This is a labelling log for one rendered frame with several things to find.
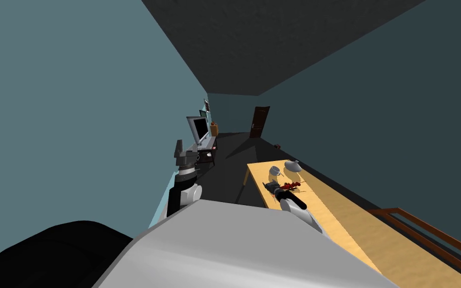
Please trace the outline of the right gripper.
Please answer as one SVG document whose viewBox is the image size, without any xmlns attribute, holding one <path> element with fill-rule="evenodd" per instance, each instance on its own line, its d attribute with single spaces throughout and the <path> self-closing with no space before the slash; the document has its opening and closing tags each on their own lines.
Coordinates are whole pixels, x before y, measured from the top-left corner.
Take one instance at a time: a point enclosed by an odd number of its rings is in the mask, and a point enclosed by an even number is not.
<svg viewBox="0 0 461 288">
<path fill-rule="evenodd" d="M 275 180 L 272 180 L 271 182 L 268 182 L 268 183 L 262 183 L 264 188 L 270 193 L 270 194 L 278 194 L 282 191 L 282 188 L 280 186 L 280 184 L 275 181 Z"/>
</svg>

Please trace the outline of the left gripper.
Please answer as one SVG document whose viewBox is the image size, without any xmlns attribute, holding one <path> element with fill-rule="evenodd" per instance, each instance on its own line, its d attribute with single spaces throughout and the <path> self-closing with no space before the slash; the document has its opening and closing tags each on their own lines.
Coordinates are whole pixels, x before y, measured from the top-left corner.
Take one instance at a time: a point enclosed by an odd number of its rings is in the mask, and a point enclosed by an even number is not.
<svg viewBox="0 0 461 288">
<path fill-rule="evenodd" d="M 181 167 L 194 166 L 199 159 L 199 152 L 197 150 L 184 150 L 183 140 L 179 139 L 176 142 L 176 151 L 174 152 L 176 166 Z"/>
</svg>

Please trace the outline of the dark desk with monitor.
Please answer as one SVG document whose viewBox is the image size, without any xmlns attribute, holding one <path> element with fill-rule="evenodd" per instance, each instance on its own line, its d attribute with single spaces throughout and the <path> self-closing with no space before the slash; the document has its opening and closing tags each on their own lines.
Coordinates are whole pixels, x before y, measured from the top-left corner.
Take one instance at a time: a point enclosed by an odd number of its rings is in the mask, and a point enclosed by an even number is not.
<svg viewBox="0 0 461 288">
<path fill-rule="evenodd" d="M 215 165 L 217 140 L 214 136 L 210 136 L 207 118 L 187 116 L 186 119 L 195 141 L 187 150 L 198 153 L 197 164 L 212 163 Z"/>
</svg>

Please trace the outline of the dark brown door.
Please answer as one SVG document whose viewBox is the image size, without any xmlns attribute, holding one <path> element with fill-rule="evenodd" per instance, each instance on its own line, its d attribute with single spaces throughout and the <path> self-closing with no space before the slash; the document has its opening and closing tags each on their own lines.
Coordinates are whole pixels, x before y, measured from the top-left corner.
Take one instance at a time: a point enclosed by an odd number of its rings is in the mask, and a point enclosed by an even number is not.
<svg viewBox="0 0 461 288">
<path fill-rule="evenodd" d="M 269 106 L 256 106 L 252 117 L 252 124 L 250 128 L 250 138 L 260 138 L 264 130 L 264 126 L 269 114 Z"/>
</svg>

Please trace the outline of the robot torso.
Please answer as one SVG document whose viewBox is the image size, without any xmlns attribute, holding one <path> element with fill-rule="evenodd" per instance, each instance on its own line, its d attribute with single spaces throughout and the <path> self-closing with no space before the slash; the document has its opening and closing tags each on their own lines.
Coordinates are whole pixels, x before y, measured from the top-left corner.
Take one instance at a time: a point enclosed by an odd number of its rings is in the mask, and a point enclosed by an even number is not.
<svg viewBox="0 0 461 288">
<path fill-rule="evenodd" d="M 398 288 L 289 211 L 198 200 L 150 227 L 93 288 Z"/>
</svg>

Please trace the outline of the light wooden table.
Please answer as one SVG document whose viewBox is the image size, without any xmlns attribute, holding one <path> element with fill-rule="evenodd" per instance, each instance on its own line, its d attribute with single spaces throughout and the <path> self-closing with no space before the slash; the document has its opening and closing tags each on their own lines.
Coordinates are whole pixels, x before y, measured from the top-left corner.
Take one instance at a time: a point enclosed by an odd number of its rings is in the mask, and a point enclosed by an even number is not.
<svg viewBox="0 0 461 288">
<path fill-rule="evenodd" d="M 306 170 L 282 170 L 281 184 L 301 182 L 297 197 L 339 246 L 399 288 L 461 288 L 461 274 Z"/>
</svg>

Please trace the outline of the brown wooden rail frame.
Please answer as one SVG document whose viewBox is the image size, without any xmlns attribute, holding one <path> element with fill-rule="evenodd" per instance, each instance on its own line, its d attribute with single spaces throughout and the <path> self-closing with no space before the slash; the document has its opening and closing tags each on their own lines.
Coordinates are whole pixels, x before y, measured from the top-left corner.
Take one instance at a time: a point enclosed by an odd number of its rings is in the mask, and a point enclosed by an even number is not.
<svg viewBox="0 0 461 288">
<path fill-rule="evenodd" d="M 396 227 L 408 235 L 410 240 L 415 240 L 417 244 L 421 244 L 461 271 L 461 241 L 399 207 L 367 211 Z"/>
</svg>

